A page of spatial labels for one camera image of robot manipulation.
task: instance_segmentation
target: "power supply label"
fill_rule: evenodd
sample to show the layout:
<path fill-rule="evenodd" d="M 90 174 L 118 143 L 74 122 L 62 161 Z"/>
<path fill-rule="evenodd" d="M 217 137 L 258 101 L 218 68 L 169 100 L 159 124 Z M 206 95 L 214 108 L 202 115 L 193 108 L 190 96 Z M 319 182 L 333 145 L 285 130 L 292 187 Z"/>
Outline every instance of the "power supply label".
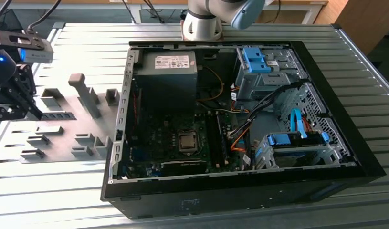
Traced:
<path fill-rule="evenodd" d="M 189 61 L 189 56 L 158 56 L 155 58 L 155 69 L 190 68 Z"/>

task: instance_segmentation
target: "yellow wire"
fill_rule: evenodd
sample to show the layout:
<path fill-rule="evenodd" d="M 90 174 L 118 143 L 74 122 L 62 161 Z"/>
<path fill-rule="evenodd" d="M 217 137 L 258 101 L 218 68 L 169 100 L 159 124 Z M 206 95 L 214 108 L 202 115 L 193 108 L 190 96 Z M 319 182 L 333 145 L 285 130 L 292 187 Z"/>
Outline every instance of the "yellow wire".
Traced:
<path fill-rule="evenodd" d="M 212 68 L 209 68 L 209 67 L 206 67 L 206 66 L 204 66 L 204 68 L 209 69 L 210 72 L 213 72 L 213 74 L 214 74 L 216 77 L 218 78 L 220 83 L 221 83 L 221 90 L 220 90 L 220 93 L 218 93 L 217 96 L 214 96 L 214 97 L 212 97 L 212 98 L 206 98 L 206 99 L 198 99 L 198 100 L 195 100 L 195 101 L 198 101 L 198 102 L 205 102 L 205 101 L 210 101 L 210 100 L 217 99 L 217 98 L 221 96 L 221 94 L 222 94 L 222 92 L 224 92 L 224 89 L 225 89 L 225 85 L 224 85 L 224 83 L 222 83 L 222 79 L 221 79 L 220 75 L 218 75 L 218 74 L 212 70 Z"/>

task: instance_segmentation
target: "table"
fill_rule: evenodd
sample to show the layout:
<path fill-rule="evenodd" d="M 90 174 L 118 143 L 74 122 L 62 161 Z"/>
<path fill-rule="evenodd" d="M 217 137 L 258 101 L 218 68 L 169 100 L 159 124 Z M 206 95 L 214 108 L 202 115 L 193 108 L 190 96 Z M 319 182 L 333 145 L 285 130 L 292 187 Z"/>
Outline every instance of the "table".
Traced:
<path fill-rule="evenodd" d="M 331 25 L 264 24 L 246 31 L 225 25 L 224 31 L 226 40 L 305 42 L 387 176 L 315 204 L 131 221 L 99 200 L 105 160 L 22 164 L 18 155 L 0 150 L 0 228 L 12 228 L 10 223 L 31 224 L 32 229 L 389 228 L 389 84 L 384 77 L 344 31 Z M 66 68 L 83 70 L 89 84 L 105 89 L 121 87 L 129 41 L 179 40 L 181 26 L 56 24 L 48 39 L 56 54 L 52 66 L 34 66 L 39 88 L 56 87 L 67 76 L 46 80 L 40 76 Z M 75 66 L 80 60 L 87 61 Z M 106 77 L 97 77 L 102 72 Z M 2 123 L 0 140 L 16 125 Z"/>
<path fill-rule="evenodd" d="M 15 1 L 10 8 L 11 9 L 50 9 L 54 0 L 50 0 L 51 3 L 46 3 L 44 0 L 20 0 Z M 187 9 L 187 0 L 153 0 L 151 1 L 157 9 L 173 9 L 183 10 Z M 313 24 L 316 17 L 321 11 L 324 5 L 327 5 L 328 0 L 282 0 L 281 10 L 294 11 L 301 10 L 306 11 L 306 15 L 302 21 L 302 24 Z M 130 9 L 137 20 L 137 23 L 142 23 L 141 10 L 149 10 L 149 6 L 142 0 L 130 0 Z M 64 0 L 58 9 L 125 9 L 125 5 L 121 0 Z M 264 10 L 278 10 L 278 3 L 265 6 Z"/>

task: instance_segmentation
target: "orange wire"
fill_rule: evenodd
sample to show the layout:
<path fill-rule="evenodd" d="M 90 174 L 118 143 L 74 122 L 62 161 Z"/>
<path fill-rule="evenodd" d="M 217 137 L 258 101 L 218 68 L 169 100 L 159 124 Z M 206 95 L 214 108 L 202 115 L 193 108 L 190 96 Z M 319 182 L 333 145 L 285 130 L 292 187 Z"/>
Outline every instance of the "orange wire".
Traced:
<path fill-rule="evenodd" d="M 240 109 L 234 108 L 234 101 L 232 102 L 232 111 L 241 111 Z"/>
<path fill-rule="evenodd" d="M 232 148 L 232 150 L 236 150 L 236 151 L 240 151 L 240 152 L 246 152 L 246 150 L 242 149 L 242 148 Z"/>
<path fill-rule="evenodd" d="M 240 139 L 242 138 L 242 136 L 245 135 L 246 131 L 249 131 L 249 129 L 250 129 L 250 126 L 244 130 L 244 132 L 242 132 L 241 135 L 238 136 L 237 140 L 234 141 L 234 143 L 233 143 L 233 145 L 232 145 L 232 147 L 230 147 L 232 150 L 238 149 L 238 148 L 236 148 L 236 145 L 237 145 Z"/>
<path fill-rule="evenodd" d="M 222 94 L 222 92 L 224 92 L 224 90 L 225 90 L 225 84 L 222 83 L 222 79 L 221 79 L 220 75 L 213 71 L 212 68 L 209 68 L 209 67 L 206 67 L 206 66 L 204 66 L 204 68 L 209 69 L 210 72 L 213 72 L 213 74 L 214 74 L 216 77 L 218 78 L 218 80 L 220 80 L 220 84 L 221 84 L 221 89 L 220 89 L 220 93 L 218 93 L 217 96 L 214 96 L 214 97 L 212 97 L 212 98 L 206 98 L 206 99 L 198 99 L 198 100 L 195 100 L 195 101 L 198 101 L 198 102 L 205 102 L 205 101 L 210 101 L 210 100 L 217 99 L 217 98 L 221 96 L 221 94 Z"/>

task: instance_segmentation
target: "metal frame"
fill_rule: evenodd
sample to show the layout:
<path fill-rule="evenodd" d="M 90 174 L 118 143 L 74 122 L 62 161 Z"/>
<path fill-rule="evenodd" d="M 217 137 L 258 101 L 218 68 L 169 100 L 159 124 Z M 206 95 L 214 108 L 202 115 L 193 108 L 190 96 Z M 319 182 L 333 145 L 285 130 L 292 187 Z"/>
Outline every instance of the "metal frame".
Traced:
<path fill-rule="evenodd" d="M 67 24 L 54 37 L 54 65 L 44 64 L 38 71 L 47 66 L 71 67 L 74 61 L 79 61 L 90 72 L 98 72 L 101 68 L 111 72 L 103 80 L 119 82 L 117 85 L 121 86 L 129 41 L 179 40 L 179 28 L 178 24 Z M 361 63 L 367 61 L 365 56 L 357 55 L 356 46 L 329 25 L 254 25 L 246 33 L 234 31 L 228 25 L 224 29 L 226 40 L 304 41 L 387 176 L 309 205 L 130 220 L 110 203 L 99 200 L 105 160 L 24 165 L 16 161 L 18 155 L 0 151 L 0 156 L 11 158 L 0 163 L 0 225 L 31 224 L 40 228 L 157 225 L 161 229 L 258 225 L 266 228 L 389 228 L 389 88 L 372 68 Z M 98 88 L 103 87 L 103 80 L 94 75 L 89 77 Z"/>

